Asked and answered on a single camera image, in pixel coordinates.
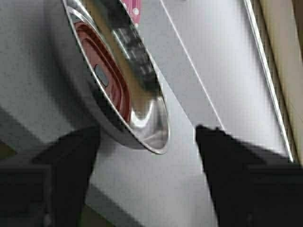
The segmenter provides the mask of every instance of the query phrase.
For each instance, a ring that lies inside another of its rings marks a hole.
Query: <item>metal bowl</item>
[[[120,0],[46,0],[45,10],[61,68],[101,127],[125,146],[163,154],[165,100]]]

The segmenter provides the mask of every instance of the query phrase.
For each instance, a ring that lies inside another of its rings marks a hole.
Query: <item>stainless steel bowl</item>
[[[169,139],[165,100],[147,50],[120,0],[46,0],[45,10],[61,68],[102,128],[125,146],[163,154]],[[93,29],[122,73],[130,97],[128,119],[106,90],[105,69],[90,63],[75,26],[79,22]]]

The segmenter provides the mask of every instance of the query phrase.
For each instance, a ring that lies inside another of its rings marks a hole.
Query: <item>white surface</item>
[[[106,142],[101,143],[90,182],[143,226],[216,226],[194,143],[194,128],[162,75],[160,78],[169,100],[171,140],[168,152],[155,155],[144,150],[133,151],[106,138]],[[98,210],[100,202],[96,198],[98,196],[88,196],[87,203]],[[118,219],[110,220],[117,226],[126,226]]]
[[[157,156],[105,139],[91,179],[98,190],[90,191],[88,203],[103,207],[118,226],[127,219],[116,219],[120,210],[138,225],[216,226],[190,121],[211,127],[219,121],[199,79],[228,132],[277,150],[282,140],[241,1],[165,3],[200,78],[161,2],[144,0],[139,29],[168,82],[161,78],[171,117],[169,151]],[[31,145],[39,145],[91,123],[54,63],[42,19],[41,0],[0,1],[0,113],[19,126],[10,128],[0,116],[0,133],[13,147],[27,141],[8,138],[7,130],[31,135]]]
[[[200,123],[207,106],[204,92],[196,88],[201,88],[198,77],[228,133],[287,155],[244,2],[163,0],[197,74],[180,70],[183,55],[167,57],[177,51],[171,42],[178,51],[181,47],[168,39],[176,31],[163,19],[159,1],[143,3],[149,10],[142,10],[142,22],[146,14],[154,22],[142,27],[144,40],[191,122]]]

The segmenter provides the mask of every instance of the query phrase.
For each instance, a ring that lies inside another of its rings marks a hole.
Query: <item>red plastic lid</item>
[[[87,58],[107,95],[124,120],[129,122],[130,93],[119,67],[93,28],[84,22],[77,22],[74,25]]]

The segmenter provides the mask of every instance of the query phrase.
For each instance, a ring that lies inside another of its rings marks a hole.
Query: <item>gray panel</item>
[[[139,31],[193,124],[220,123],[159,0],[143,0]]]
[[[164,3],[227,132],[287,155],[243,0]]]
[[[0,124],[15,120],[36,137],[37,145],[90,122],[55,64],[42,2],[0,1]],[[9,139],[17,151],[28,148],[27,143],[26,138]]]

